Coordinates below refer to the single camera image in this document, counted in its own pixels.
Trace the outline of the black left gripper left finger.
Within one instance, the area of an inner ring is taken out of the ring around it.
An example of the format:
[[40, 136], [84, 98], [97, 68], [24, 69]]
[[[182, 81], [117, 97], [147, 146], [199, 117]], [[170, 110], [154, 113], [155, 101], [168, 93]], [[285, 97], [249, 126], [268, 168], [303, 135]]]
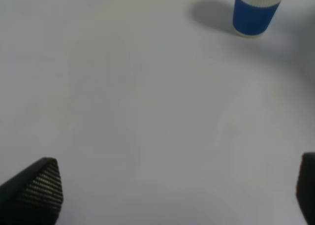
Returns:
[[41, 158], [0, 186], [2, 225], [54, 225], [63, 204], [55, 158]]

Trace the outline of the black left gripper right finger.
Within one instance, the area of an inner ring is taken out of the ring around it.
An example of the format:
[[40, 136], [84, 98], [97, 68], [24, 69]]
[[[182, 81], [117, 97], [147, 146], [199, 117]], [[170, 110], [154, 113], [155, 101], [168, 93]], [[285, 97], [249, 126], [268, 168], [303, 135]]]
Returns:
[[296, 198], [308, 225], [315, 225], [315, 153], [302, 155]]

